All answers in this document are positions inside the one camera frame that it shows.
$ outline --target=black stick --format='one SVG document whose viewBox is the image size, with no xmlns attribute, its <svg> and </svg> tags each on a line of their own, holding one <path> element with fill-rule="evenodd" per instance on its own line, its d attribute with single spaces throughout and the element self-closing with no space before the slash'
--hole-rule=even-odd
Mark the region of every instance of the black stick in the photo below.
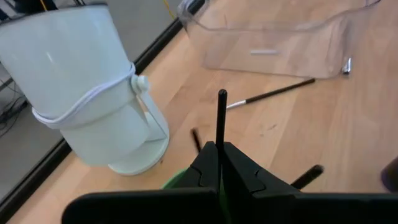
<svg viewBox="0 0 398 224">
<path fill-rule="evenodd" d="M 314 82 L 315 82 L 315 79 L 311 78 L 311 79 L 309 79 L 307 81 L 300 82 L 298 84 L 294 84 L 294 85 L 291 85 L 291 86 L 280 88 L 278 90 L 270 91 L 270 92 L 265 93 L 265 94 L 254 96 L 254 97 L 248 98 L 246 100 L 246 104 L 252 103 L 252 102 L 255 102 L 257 100 L 261 100 L 261 99 L 264 99 L 264 98 L 267 98 L 267 97 L 270 97 L 270 96 L 274 96 L 276 94 L 283 93 L 283 92 L 286 92 L 286 91 L 289 91 L 289 90 L 293 90 L 293 89 L 298 88 L 300 86 L 308 85 L 308 84 L 311 84 L 311 83 L 314 83 Z"/>
<path fill-rule="evenodd" d="M 216 147 L 218 151 L 224 149 L 224 132 L 225 132 L 225 114 L 226 114 L 226 90 L 218 92 L 218 107 L 217 107 L 217 128 L 216 128 Z"/>
<path fill-rule="evenodd" d="M 321 165 L 315 165 L 306 173 L 301 175 L 291 186 L 293 186 L 296 189 L 303 189 L 305 186 L 307 186 L 309 183 L 311 183 L 313 180 L 315 180 L 317 177 L 319 177 L 323 173 L 323 166 Z"/>
<path fill-rule="evenodd" d="M 201 150 L 201 144 L 200 144 L 200 140 L 199 140 L 198 130 L 196 128 L 191 129 L 191 136 L 193 138 L 193 142 L 195 143 L 195 147 L 199 154 L 200 150 Z"/>
<path fill-rule="evenodd" d="M 293 89 L 298 88 L 300 86 L 305 86 L 305 85 L 308 85 L 308 84 L 311 84 L 311 83 L 314 83 L 314 82 L 315 82 L 315 79 L 311 78 L 309 80 L 306 80 L 304 82 L 300 82 L 298 84 L 294 84 L 294 85 L 291 85 L 291 86 L 283 87 L 283 88 L 280 88 L 278 90 L 270 91 L 268 93 L 263 93 L 263 94 L 258 95 L 258 96 L 254 96 L 254 97 L 250 97 L 250 98 L 245 99 L 245 100 L 238 101 L 236 103 L 228 105 L 227 109 L 232 109 L 232 108 L 235 108 L 235 107 L 238 107 L 238 106 L 241 106 L 241 105 L 246 105 L 246 104 L 249 104 L 249 103 L 253 103 L 253 102 L 262 100 L 264 98 L 268 98 L 270 96 L 278 95 L 279 93 L 284 93 L 286 91 L 293 90 Z"/>
</svg>

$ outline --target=transparent container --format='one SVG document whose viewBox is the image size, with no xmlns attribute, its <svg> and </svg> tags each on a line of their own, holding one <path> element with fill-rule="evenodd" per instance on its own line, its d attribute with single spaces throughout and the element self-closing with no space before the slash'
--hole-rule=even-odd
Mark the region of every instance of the transparent container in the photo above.
<svg viewBox="0 0 398 224">
<path fill-rule="evenodd" d="M 330 78 L 380 1 L 183 0 L 178 16 L 206 68 Z"/>
</svg>

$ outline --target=wooden table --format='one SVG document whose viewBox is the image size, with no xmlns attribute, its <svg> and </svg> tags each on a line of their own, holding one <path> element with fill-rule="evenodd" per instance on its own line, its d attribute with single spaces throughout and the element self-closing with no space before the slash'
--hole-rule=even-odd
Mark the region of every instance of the wooden table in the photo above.
<svg viewBox="0 0 398 224">
<path fill-rule="evenodd" d="M 359 44 L 354 72 L 227 113 L 226 141 L 286 182 L 314 164 L 325 173 L 306 192 L 383 192 L 380 172 L 398 156 L 398 1 L 384 0 Z M 228 102 L 300 82 L 301 78 L 206 70 L 181 31 L 146 69 L 151 95 L 170 128 L 163 158 L 124 177 L 84 165 L 71 153 L 9 223 L 58 223 L 65 206 L 89 192 L 158 189 L 195 158 L 189 130 L 215 140 L 220 88 Z"/>
</svg>

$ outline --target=white bucket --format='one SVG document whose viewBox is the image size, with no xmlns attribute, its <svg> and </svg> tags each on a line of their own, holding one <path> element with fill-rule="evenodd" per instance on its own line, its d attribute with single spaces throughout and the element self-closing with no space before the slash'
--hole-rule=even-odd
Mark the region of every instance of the white bucket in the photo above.
<svg viewBox="0 0 398 224">
<path fill-rule="evenodd" d="M 0 61 L 46 118 L 61 116 L 87 91 L 131 69 L 105 4 L 49 11 L 1 25 Z M 129 158 L 123 174 L 145 171 L 167 147 L 139 152 L 150 127 L 129 79 L 89 102 L 60 131 L 89 165 Z"/>
</svg>

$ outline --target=cable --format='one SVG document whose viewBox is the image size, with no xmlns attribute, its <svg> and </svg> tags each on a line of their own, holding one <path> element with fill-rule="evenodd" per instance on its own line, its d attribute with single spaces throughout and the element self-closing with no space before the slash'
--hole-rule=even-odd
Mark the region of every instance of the cable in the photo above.
<svg viewBox="0 0 398 224">
<path fill-rule="evenodd" d="M 14 81 L 14 88 L 11 88 L 11 87 L 9 87 L 8 85 L 6 85 L 6 83 L 5 83 L 3 80 L 1 80 L 1 79 L 0 79 L 0 82 L 1 82 L 3 85 L 5 85 L 8 89 L 12 90 L 14 93 L 18 93 L 18 94 L 20 94 L 20 95 L 23 95 L 21 92 L 19 92 L 19 91 L 16 90 L 17 86 L 16 86 L 15 81 Z"/>
<path fill-rule="evenodd" d="M 172 17 L 172 19 L 174 19 L 175 16 L 174 16 L 173 12 L 170 10 L 170 5 L 169 5 L 169 3 L 167 2 L 167 0 L 163 0 L 163 2 L 164 2 L 164 4 L 165 4 L 165 6 L 166 6 L 166 8 L 167 8 L 167 10 L 168 10 L 168 12 L 169 12 L 169 14 L 170 14 L 170 16 Z"/>
<path fill-rule="evenodd" d="M 12 127 L 15 125 L 15 123 L 17 122 L 18 117 L 19 117 L 19 115 L 21 114 L 21 112 L 22 112 L 22 110 L 18 111 L 18 113 L 17 113 L 16 116 L 15 116 L 14 121 L 12 122 L 12 124 L 11 124 L 3 133 L 0 134 L 0 138 L 2 138 L 3 136 L 5 136 L 5 135 L 11 130 L 11 128 L 12 128 Z"/>
<path fill-rule="evenodd" d="M 72 105 L 69 110 L 67 110 L 63 115 L 58 118 L 49 118 L 46 114 L 40 114 L 36 111 L 35 108 L 32 108 L 32 113 L 35 118 L 41 123 L 47 125 L 52 129 L 61 129 L 61 127 L 67 124 L 74 116 L 84 107 L 87 103 L 89 103 L 92 99 L 96 98 L 100 93 L 110 89 L 124 80 L 132 77 L 136 73 L 136 67 L 134 64 L 131 64 L 130 71 L 127 74 L 124 74 L 122 77 L 119 77 L 113 81 L 100 84 L 89 91 L 87 91 L 75 104 Z"/>
<path fill-rule="evenodd" d="M 18 106 L 18 108 L 14 109 L 16 103 L 20 100 L 23 99 L 23 97 L 18 97 L 13 104 L 11 105 L 11 107 L 8 109 L 7 112 L 3 113 L 2 115 L 0 115 L 0 131 L 6 129 L 5 131 L 3 131 L 0 134 L 0 138 L 2 138 L 4 135 L 6 135 L 11 128 L 15 125 L 15 123 L 18 120 L 19 115 L 22 113 L 22 110 L 25 109 L 28 105 L 28 103 L 25 101 L 23 102 L 21 105 Z M 14 118 L 14 121 L 12 122 L 12 124 L 10 126 L 8 126 L 8 121 L 11 120 L 12 118 Z"/>
<path fill-rule="evenodd" d="M 8 102 L 3 108 L 2 108 L 2 114 L 3 113 L 5 113 L 5 111 L 6 111 L 6 108 L 14 101 L 14 98 L 15 98 L 15 92 L 14 92 L 14 94 L 12 95 L 12 99 L 10 100 L 10 102 Z"/>
<path fill-rule="evenodd" d="M 42 3 L 42 6 L 43 6 L 44 11 L 47 11 L 47 7 L 45 6 L 43 0 L 40 0 L 40 2 Z"/>
<path fill-rule="evenodd" d="M 83 0 L 73 0 L 77 6 L 85 6 L 86 3 Z"/>
</svg>

